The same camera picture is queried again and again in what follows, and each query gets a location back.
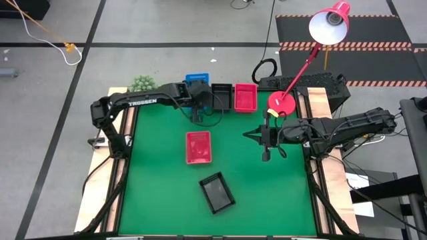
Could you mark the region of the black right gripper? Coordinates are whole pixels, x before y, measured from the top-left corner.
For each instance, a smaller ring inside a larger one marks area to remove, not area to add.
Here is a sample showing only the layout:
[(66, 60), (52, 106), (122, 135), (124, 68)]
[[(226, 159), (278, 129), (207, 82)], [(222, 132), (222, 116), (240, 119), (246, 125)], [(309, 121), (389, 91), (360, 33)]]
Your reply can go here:
[(271, 114), (268, 113), (267, 109), (264, 109), (262, 111), (264, 124), (261, 125), (261, 128), (258, 127), (254, 130), (244, 132), (243, 135), (246, 136), (249, 139), (254, 140), (258, 145), (261, 145), (263, 147), (263, 153), (262, 153), (262, 161), (267, 162), (271, 159), (271, 153), (270, 148), (277, 146), (277, 135), (278, 135), (278, 128), (277, 127), (270, 127), (270, 117)]

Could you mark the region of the blue plastic basket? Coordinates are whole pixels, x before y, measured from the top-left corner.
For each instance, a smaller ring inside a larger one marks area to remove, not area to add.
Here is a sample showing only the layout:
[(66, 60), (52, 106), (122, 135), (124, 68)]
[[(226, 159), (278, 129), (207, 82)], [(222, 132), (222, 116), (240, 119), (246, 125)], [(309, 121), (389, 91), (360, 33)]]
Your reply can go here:
[(185, 76), (185, 82), (188, 85), (193, 81), (205, 81), (209, 85), (209, 73), (190, 73)]

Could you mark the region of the black plastic basket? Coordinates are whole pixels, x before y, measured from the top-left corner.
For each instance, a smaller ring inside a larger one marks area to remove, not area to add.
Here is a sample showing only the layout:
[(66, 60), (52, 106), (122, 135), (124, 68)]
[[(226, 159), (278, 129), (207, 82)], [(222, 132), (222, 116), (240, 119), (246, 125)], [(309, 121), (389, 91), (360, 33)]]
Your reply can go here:
[(202, 179), (199, 181), (199, 185), (212, 214), (215, 215), (236, 204), (236, 200), (221, 172)]
[(214, 111), (230, 112), (232, 109), (232, 84), (229, 83), (212, 83), (211, 92), (212, 109)]

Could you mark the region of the red plastic basket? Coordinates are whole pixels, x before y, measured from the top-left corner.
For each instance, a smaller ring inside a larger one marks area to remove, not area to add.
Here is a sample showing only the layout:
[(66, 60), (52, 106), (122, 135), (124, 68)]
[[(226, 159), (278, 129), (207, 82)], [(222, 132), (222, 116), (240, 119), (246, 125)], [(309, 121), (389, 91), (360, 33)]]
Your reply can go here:
[(234, 94), (236, 112), (253, 113), (258, 109), (258, 86), (252, 83), (236, 83)]
[(188, 165), (212, 162), (209, 131), (187, 132), (185, 135), (185, 161)]

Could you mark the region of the red desk lamp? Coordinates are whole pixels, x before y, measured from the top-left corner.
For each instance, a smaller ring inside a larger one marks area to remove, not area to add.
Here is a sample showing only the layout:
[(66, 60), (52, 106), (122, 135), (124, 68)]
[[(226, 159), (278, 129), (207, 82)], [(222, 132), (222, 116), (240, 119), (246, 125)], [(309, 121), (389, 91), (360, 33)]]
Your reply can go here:
[(290, 91), (316, 58), (321, 47), (332, 46), (344, 40), (350, 28), (348, 18), (350, 9), (347, 1), (339, 0), (333, 7), (318, 11), (312, 16), (308, 30), (315, 45), (310, 49), (310, 56), (285, 91), (275, 91), (268, 97), (268, 109), (276, 112), (278, 116), (288, 116), (295, 111), (296, 100)]

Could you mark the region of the green artificial plant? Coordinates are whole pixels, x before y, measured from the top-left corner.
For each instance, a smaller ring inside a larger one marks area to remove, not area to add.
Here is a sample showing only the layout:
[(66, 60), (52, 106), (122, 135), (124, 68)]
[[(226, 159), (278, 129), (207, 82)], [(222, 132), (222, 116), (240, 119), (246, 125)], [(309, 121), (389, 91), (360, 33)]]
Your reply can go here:
[(154, 78), (149, 75), (139, 75), (133, 79), (129, 92), (151, 91), (157, 88)]

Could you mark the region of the wooden side board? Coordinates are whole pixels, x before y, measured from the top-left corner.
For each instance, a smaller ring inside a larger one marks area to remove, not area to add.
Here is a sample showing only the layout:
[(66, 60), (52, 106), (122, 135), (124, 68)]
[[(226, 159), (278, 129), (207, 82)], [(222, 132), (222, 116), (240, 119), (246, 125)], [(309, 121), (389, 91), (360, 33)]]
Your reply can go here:
[[(308, 96), (299, 96), (299, 101), (303, 105), (303, 117), (330, 118), (332, 116), (326, 90), (322, 87), (309, 87)], [(325, 190), (328, 193), (330, 203), (348, 227), (358, 233), (358, 223), (339, 149), (331, 150), (329, 156), (322, 160), (322, 171), (326, 182)]]
[[(125, 93), (127, 87), (110, 87), (108, 95), (113, 93)], [(134, 116), (134, 109), (130, 109), (129, 113), (123, 111), (119, 113), (116, 120), (113, 122), (117, 131), (122, 131), (125, 134), (130, 134), (132, 128), (132, 121)], [(91, 165), (89, 172), (94, 170), (100, 163), (102, 163), (109, 156), (109, 147), (99, 147), (93, 150), (91, 158)], [(124, 160), (108, 159), (95, 173), (89, 178), (85, 184), (85, 192), (83, 194), (77, 221), (75, 224), (74, 232), (77, 233), (86, 228), (93, 218), (97, 215), (103, 204), (108, 198), (112, 189), (118, 184), (124, 167)], [(119, 203), (119, 196), (116, 197), (112, 203), (109, 211), (105, 214), (100, 226), (95, 230), (96, 233), (115, 231), (115, 222), (117, 219), (117, 208)]]

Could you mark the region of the small white device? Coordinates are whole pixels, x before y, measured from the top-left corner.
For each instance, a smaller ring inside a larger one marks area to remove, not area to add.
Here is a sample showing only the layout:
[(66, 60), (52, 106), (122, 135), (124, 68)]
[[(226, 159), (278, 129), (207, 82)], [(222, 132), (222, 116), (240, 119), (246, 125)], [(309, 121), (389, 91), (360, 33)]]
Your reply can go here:
[(107, 147), (109, 145), (108, 140), (104, 137), (88, 139), (87, 142), (93, 149), (99, 149), (100, 147)]

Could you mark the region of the white paper sheet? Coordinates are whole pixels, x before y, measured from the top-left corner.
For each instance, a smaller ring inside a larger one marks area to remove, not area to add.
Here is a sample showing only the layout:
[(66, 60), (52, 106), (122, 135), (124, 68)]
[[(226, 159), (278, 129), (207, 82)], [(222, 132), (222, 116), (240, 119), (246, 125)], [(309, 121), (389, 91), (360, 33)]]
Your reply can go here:
[[(365, 175), (357, 175), (354, 173), (346, 173), (346, 179), (348, 180), (349, 190), (360, 189), (368, 187), (370, 182), (368, 177)], [(374, 208), (372, 202), (354, 203), (354, 213), (364, 217), (374, 217)]]

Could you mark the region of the black flat bar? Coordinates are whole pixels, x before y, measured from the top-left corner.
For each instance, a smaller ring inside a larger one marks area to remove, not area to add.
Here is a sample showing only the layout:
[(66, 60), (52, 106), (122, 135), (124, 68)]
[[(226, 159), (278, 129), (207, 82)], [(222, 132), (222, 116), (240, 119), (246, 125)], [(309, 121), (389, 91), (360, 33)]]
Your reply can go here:
[(403, 177), (350, 191), (352, 203), (362, 203), (410, 194), (427, 196), (419, 175)]

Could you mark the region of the black hazard-striped floor mat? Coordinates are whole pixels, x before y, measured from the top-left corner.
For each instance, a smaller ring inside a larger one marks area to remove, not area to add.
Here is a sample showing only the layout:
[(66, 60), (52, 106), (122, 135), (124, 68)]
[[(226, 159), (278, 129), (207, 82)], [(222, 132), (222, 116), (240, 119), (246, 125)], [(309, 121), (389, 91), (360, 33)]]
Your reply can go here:
[[(295, 75), (315, 45), (310, 15), (278, 15), (283, 75)], [(427, 87), (427, 48), (412, 43), (395, 15), (351, 15), (350, 31), (339, 44), (323, 48), (307, 73), (343, 74), (352, 87)]]

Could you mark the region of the black desk panel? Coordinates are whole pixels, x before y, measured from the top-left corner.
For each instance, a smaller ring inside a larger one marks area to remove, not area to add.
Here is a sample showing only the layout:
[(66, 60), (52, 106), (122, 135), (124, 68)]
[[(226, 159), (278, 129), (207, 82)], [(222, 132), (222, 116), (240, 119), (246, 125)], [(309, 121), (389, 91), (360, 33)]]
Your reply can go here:
[(427, 195), (427, 97), (402, 99), (400, 108), (423, 192)]

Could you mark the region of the black floor box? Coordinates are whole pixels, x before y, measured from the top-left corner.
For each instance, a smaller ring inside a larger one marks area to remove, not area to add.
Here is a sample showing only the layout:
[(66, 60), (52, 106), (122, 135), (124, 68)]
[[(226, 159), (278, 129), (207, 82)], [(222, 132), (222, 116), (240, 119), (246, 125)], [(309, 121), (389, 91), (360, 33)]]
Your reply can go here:
[[(15, 2), (24, 13), (35, 20), (42, 20), (51, 6), (50, 0), (15, 0)], [(19, 19), (21, 15), (6, 0), (0, 0), (0, 18)]]

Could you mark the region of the black table frame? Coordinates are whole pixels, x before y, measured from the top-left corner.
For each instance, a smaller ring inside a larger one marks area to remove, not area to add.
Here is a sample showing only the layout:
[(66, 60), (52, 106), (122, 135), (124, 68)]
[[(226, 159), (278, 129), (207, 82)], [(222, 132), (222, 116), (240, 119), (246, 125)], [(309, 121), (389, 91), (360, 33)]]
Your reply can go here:
[[(300, 95), (303, 95), (304, 97), (308, 96), (308, 88), (306, 89), (302, 89), (300, 90)], [(316, 174), (316, 181), (324, 182), (324, 186), (322, 187), (322, 190), (324, 191), (324, 195), (328, 196), (327, 191), (325, 190), (325, 186), (326, 186), (326, 182), (324, 179), (324, 174), (322, 171), (322, 164), (318, 163), (317, 168), (319, 169), (319, 173)], [(127, 169), (127, 165), (125, 164), (125, 160), (124, 160), (124, 167), (123, 167), (123, 171), (125, 171), (125, 169)], [(115, 222), (115, 228), (117, 227), (118, 223), (119, 223), (119, 218), (120, 218), (120, 213), (119, 213), (119, 208), (121, 207), (121, 198), (124, 196), (124, 189), (121, 189), (121, 192), (118, 193), (114, 198), (112, 203), (114, 202), (114, 200), (116, 199), (116, 197), (119, 196), (119, 203), (118, 203), (118, 208), (117, 208), (117, 219)], [(110, 206), (108, 206), (106, 212), (104, 213), (103, 217), (101, 218), (101, 221), (103, 221), (103, 219), (105, 218), (105, 214), (107, 214), (107, 212), (110, 209)], [(70, 236), (71, 240), (109, 240), (109, 239), (119, 239), (120, 236), (117, 234), (117, 231), (110, 231), (110, 232), (98, 232), (98, 233), (81, 233), (80, 231), (77, 233), (74, 233), (72, 236)], [(237, 239), (237, 240), (280, 240), (280, 239), (284, 239), (284, 240), (292, 240), (293, 237), (292, 236), (285, 236), (285, 235), (276, 235), (276, 236), (272, 236), (272, 235), (254, 235), (254, 236), (211, 236), (211, 235), (130, 235), (129, 236), (130, 239), (133, 240), (231, 240), (231, 239)]]

